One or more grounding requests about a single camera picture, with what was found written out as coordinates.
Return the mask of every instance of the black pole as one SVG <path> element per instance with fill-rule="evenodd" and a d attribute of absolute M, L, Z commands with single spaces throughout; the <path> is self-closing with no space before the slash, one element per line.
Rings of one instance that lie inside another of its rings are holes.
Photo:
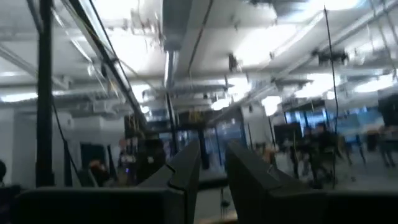
<path fill-rule="evenodd" d="M 214 128 L 216 134 L 216 141 L 217 141 L 217 150 L 218 150 L 218 160 L 220 162 L 220 166 L 223 165 L 223 159 L 221 158 L 221 149 L 220 149 L 220 139 L 218 138 L 218 130 L 217 127 Z"/>
<path fill-rule="evenodd" d="M 66 187 L 72 187 L 72 167 L 70 165 L 68 141 L 63 141 L 63 181 Z"/>
<path fill-rule="evenodd" d="M 40 1 L 43 29 L 39 32 L 37 81 L 36 186 L 54 185 L 52 172 L 52 0 Z"/>
<path fill-rule="evenodd" d="M 285 124 L 287 124 L 286 112 L 284 112 Z"/>
<path fill-rule="evenodd" d="M 177 130 L 175 128 L 175 119 L 174 119 L 174 111 L 172 106 L 172 100 L 169 94 L 166 94 L 166 102 L 167 102 L 167 110 L 169 111 L 170 118 L 170 128 L 172 130 L 172 154 L 176 155 L 178 153 L 178 139 L 177 139 Z"/>
<path fill-rule="evenodd" d="M 200 158 L 201 158 L 201 168 L 203 170 L 208 170 L 210 168 L 210 161 L 208 154 L 206 152 L 206 140 L 205 133 L 203 129 L 198 130 L 198 138 L 200 144 Z"/>
<path fill-rule="evenodd" d="M 108 145 L 106 147 L 106 150 L 108 151 L 108 158 L 109 158 L 109 174 L 111 174 L 111 177 L 113 177 L 115 180 L 117 180 L 118 179 L 118 174 L 116 173 L 116 168 L 115 168 L 114 163 L 113 163 L 111 146 Z"/>
<path fill-rule="evenodd" d="M 252 141 L 252 139 L 251 139 L 250 124 L 248 124 L 248 130 L 249 130 L 250 148 L 251 148 L 252 151 L 254 151 L 254 148 L 253 148 L 253 141 Z"/>
<path fill-rule="evenodd" d="M 304 121 L 305 121 L 305 126 L 306 126 L 306 127 L 308 127 L 309 125 L 308 125 L 308 117 L 307 117 L 307 112 L 306 112 L 306 111 L 304 111 L 303 113 L 304 113 Z"/>
<path fill-rule="evenodd" d="M 274 136 L 274 127 L 272 125 L 272 121 L 271 121 L 270 117 L 268 117 L 268 124 L 269 124 L 269 129 L 271 131 L 272 145 L 274 146 L 274 149 L 276 149 L 275 136 Z"/>
<path fill-rule="evenodd" d="M 329 113 L 328 111 L 325 109 L 325 116 L 326 116 L 326 125 L 329 127 Z"/>

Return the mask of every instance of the ceiling pipe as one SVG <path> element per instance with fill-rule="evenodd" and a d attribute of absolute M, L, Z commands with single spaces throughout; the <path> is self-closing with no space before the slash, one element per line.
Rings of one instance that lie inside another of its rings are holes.
<path fill-rule="evenodd" d="M 92 13 L 95 15 L 95 21 L 99 24 L 99 29 L 96 30 L 93 26 L 92 21 L 89 18 L 89 15 L 85 12 L 82 2 L 83 1 L 62 1 L 63 4 L 66 6 L 66 8 L 70 11 L 70 14 L 72 17 L 76 20 L 76 23 L 86 36 L 87 41 L 90 43 L 92 48 L 96 51 L 97 55 L 99 55 L 103 62 L 106 64 L 106 66 L 111 70 L 109 75 L 111 75 L 115 80 L 116 84 L 118 85 L 118 88 L 124 95 L 126 101 L 130 104 L 131 108 L 134 110 L 134 116 L 137 118 L 138 123 L 140 125 L 141 129 L 147 129 L 147 121 L 144 116 L 144 114 L 141 111 L 140 104 L 137 101 L 137 98 L 134 96 L 130 83 L 128 82 L 126 78 L 126 74 L 123 71 L 123 68 L 120 64 L 120 62 L 116 62 L 117 66 L 121 68 L 121 74 L 117 71 L 116 65 L 115 65 L 115 56 L 116 53 L 114 49 L 112 48 L 111 41 L 104 29 L 104 26 L 101 22 L 101 19 L 96 12 L 96 9 L 94 7 L 94 4 L 92 0 L 88 1 L 90 5 L 90 9 L 92 10 Z M 99 38 L 99 34 L 97 32 L 102 33 L 103 39 L 106 39 L 106 42 L 103 42 Z"/>
<path fill-rule="evenodd" d="M 178 52 L 166 51 L 166 64 L 164 69 L 164 87 L 169 90 L 174 85 L 174 71 L 178 60 Z"/>
<path fill-rule="evenodd" d="M 393 10 L 397 5 L 398 5 L 398 1 L 393 0 L 393 1 L 387 2 L 385 4 L 385 6 L 378 6 L 376 8 L 375 12 L 369 12 L 369 13 L 365 14 L 364 16 L 362 16 L 361 18 L 356 20 L 351 26 L 342 29 L 337 35 L 334 35 L 331 38 L 332 39 L 331 44 L 337 45 L 337 44 L 342 43 L 344 40 L 350 38 L 351 36 L 353 36 L 357 32 L 359 32 L 361 29 L 365 28 L 369 23 L 375 21 L 376 19 L 379 19 L 386 12 Z M 319 50 L 320 51 L 327 50 L 328 46 L 329 46 L 328 41 L 325 41 L 325 43 L 319 47 Z M 277 77 L 278 79 L 284 78 L 284 77 L 288 76 L 289 73 L 294 71 L 295 69 L 311 62 L 313 57 L 311 57 L 310 53 L 308 53 L 307 55 L 308 56 L 303 57 L 297 63 L 295 63 L 292 66 L 287 67 L 285 70 L 281 71 L 275 77 Z M 210 119 L 208 124 L 216 123 L 226 113 L 230 113 L 232 110 L 234 110 L 236 108 L 240 108 L 243 104 L 249 103 L 251 100 L 257 98 L 258 96 L 267 93 L 269 91 L 270 87 L 271 87 L 271 85 L 266 84 L 265 86 L 260 86 L 259 88 L 256 88 L 256 89 L 250 91 L 243 99 L 241 99 L 238 102 L 235 102 L 232 105 L 230 105 L 229 107 L 225 108 L 221 115 Z"/>

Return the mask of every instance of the ductwork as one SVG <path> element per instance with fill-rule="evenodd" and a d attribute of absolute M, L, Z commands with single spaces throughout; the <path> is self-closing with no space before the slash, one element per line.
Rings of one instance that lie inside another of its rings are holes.
<path fill-rule="evenodd" d="M 190 85 L 190 86 L 175 86 L 167 90 L 171 95 L 186 95 L 186 94 L 197 94 L 197 93 L 213 93 L 216 91 L 225 91 L 227 87 L 225 85 Z M 159 93 L 166 94 L 162 89 L 151 89 L 145 90 L 142 94 L 146 96 L 158 96 Z"/>
<path fill-rule="evenodd" d="M 163 0 L 164 49 L 167 54 L 164 85 L 169 89 L 174 84 L 178 51 L 188 29 L 192 0 Z"/>

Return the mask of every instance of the wire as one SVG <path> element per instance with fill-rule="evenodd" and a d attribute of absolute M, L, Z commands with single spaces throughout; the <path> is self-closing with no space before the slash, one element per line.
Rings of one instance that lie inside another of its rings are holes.
<path fill-rule="evenodd" d="M 338 100 L 337 100 L 337 90 L 336 90 L 336 73 L 335 73 L 335 63 L 332 57 L 332 45 L 331 45 L 331 36 L 330 36 L 330 25 L 329 25 L 329 17 L 328 11 L 326 9 L 326 5 L 323 6 L 323 12 L 325 13 L 326 19 L 326 29 L 328 31 L 328 40 L 329 40 L 329 51 L 330 51 L 330 64 L 331 64 L 331 74 L 333 76 L 333 91 L 335 92 L 335 103 L 336 103 L 336 116 L 335 116 L 335 136 L 337 136 L 337 118 L 338 118 Z M 336 187 L 336 152 L 338 150 L 338 141 L 335 142 L 335 151 L 333 152 L 333 185 L 332 189 Z"/>
<path fill-rule="evenodd" d="M 111 53 L 112 53 L 113 57 L 115 57 L 115 59 L 116 59 L 119 63 L 121 63 L 121 64 L 124 65 L 128 70 L 130 70 L 130 72 L 132 72 L 132 74 L 133 74 L 136 78 L 138 78 L 138 80 L 143 81 L 143 82 L 146 83 L 149 87 L 151 87 L 152 89 L 154 89 L 155 92 L 158 93 L 158 90 L 157 90 L 150 82 L 148 82 L 146 79 L 142 78 L 133 68 L 131 68 L 125 61 L 121 60 L 121 59 L 116 55 L 116 52 L 113 50 L 112 47 L 109 48 L 109 47 L 104 43 L 104 42 L 98 37 L 98 35 L 96 34 L 96 32 L 93 31 L 93 29 L 92 29 L 92 28 L 91 28 L 91 27 L 90 27 L 90 26 L 77 14 L 77 12 L 76 12 L 71 6 L 69 6 L 68 4 L 65 4 L 65 7 L 66 7 L 66 9 L 68 10 L 68 12 L 69 12 L 70 14 L 73 14 L 73 15 L 84 25 L 84 27 L 86 28 L 87 32 L 89 32 L 91 35 L 93 35 L 93 37 L 102 45 L 102 47 L 104 47 L 108 52 L 111 52 Z M 126 74 L 124 73 L 124 71 L 123 71 L 123 75 L 124 75 L 125 79 L 128 80 Z M 127 82 L 127 84 L 129 85 L 130 90 L 132 90 L 131 85 L 130 85 L 130 82 Z"/>
<path fill-rule="evenodd" d="M 65 148 L 65 144 L 67 143 L 67 140 L 65 139 L 65 136 L 63 135 L 63 131 L 62 131 L 62 128 L 61 128 L 60 118 L 58 117 L 57 108 L 55 107 L 55 103 L 54 103 L 54 100 L 53 100 L 53 99 L 52 99 L 52 108 L 53 108 L 53 110 L 54 110 L 55 119 L 57 120 L 57 126 L 58 126 L 58 130 L 60 131 L 60 134 L 61 134 L 61 138 L 62 138 L 63 145 L 64 145 L 64 150 L 65 150 L 66 153 L 68 154 L 69 160 L 70 160 L 70 162 L 72 163 L 73 170 L 75 171 L 76 175 L 79 177 L 76 164 L 75 164 L 75 162 L 74 162 L 73 159 L 72 159 L 72 156 L 71 156 L 71 154 L 70 154 L 70 151 L 69 151 L 69 149 L 66 149 L 66 148 Z"/>

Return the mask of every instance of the white wall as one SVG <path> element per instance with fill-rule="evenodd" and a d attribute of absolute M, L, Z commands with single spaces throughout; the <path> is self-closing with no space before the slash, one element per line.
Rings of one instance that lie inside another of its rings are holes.
<path fill-rule="evenodd" d="M 242 107 L 244 131 L 246 135 L 246 141 L 250 144 L 250 134 L 252 143 L 267 143 L 272 144 L 272 134 L 274 130 L 271 130 L 269 126 L 268 117 L 265 115 L 264 108 L 259 105 L 253 105 L 253 111 L 249 111 L 249 107 Z M 284 116 L 271 116 L 272 128 L 275 124 L 285 123 Z"/>
<path fill-rule="evenodd" d="M 6 164 L 7 173 L 4 177 L 4 183 L 10 184 L 12 180 L 12 155 L 14 141 L 14 111 L 1 110 L 0 111 L 0 159 Z"/>
<path fill-rule="evenodd" d="M 68 113 L 58 113 L 69 151 L 78 169 L 81 168 L 80 143 L 112 145 L 113 159 L 119 156 L 118 143 L 124 136 L 123 119 L 104 120 L 100 117 L 73 119 Z M 36 118 L 0 110 L 0 159 L 6 163 L 6 184 L 35 187 Z M 52 164 L 56 186 L 64 186 L 63 141 L 55 116 L 53 117 Z M 74 171 L 73 184 L 78 186 Z"/>
<path fill-rule="evenodd" d="M 35 187 L 36 122 L 14 115 L 12 149 L 12 183 L 26 188 Z"/>

